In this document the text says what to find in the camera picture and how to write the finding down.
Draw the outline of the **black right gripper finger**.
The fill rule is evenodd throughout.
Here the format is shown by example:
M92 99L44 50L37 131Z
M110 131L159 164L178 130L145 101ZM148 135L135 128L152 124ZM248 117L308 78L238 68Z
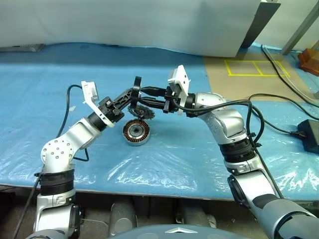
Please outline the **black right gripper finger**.
M138 102L147 107L155 109L164 109L165 106L165 101L160 101L155 98L139 98Z
M147 95L165 95L166 89L159 88L159 87L142 87L141 92L147 94Z

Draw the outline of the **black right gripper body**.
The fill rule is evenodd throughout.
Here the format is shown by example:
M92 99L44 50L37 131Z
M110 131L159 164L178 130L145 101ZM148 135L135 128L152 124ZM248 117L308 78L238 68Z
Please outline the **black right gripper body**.
M177 103L180 102L179 94L181 92L180 86L176 86L173 90L170 86L167 86L165 90L165 104L163 108L163 112L168 113L175 113L178 111L178 107L176 106Z

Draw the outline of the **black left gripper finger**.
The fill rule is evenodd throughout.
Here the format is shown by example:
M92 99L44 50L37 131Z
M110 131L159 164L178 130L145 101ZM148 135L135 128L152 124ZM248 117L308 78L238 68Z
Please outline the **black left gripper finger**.
M131 103L129 105L129 112L134 116L138 115L137 106L138 106L138 98L131 96Z
M120 109L124 109L126 106L130 105L131 96L139 98L139 93L141 89L141 80L142 80L141 77L136 76L133 87L125 90L120 96L117 97L122 100Z

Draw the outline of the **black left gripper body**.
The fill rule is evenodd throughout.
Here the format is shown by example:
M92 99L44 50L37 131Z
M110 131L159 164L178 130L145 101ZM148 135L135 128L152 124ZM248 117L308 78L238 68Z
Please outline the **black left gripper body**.
M120 98L112 100L110 97L105 97L99 102L98 108L111 122L118 122L125 115L120 109L121 103Z

